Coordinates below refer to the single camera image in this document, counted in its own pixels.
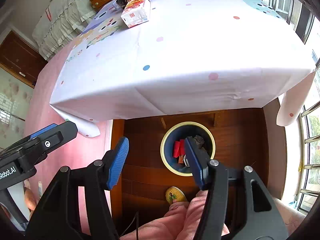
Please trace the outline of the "person's left hand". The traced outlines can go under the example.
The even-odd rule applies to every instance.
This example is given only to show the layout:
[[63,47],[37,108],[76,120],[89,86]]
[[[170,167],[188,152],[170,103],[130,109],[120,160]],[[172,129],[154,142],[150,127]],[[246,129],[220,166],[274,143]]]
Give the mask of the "person's left hand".
[[31,191],[31,185],[28,179],[23,182],[24,185],[24,201],[30,211],[34,211],[37,206],[36,198]]

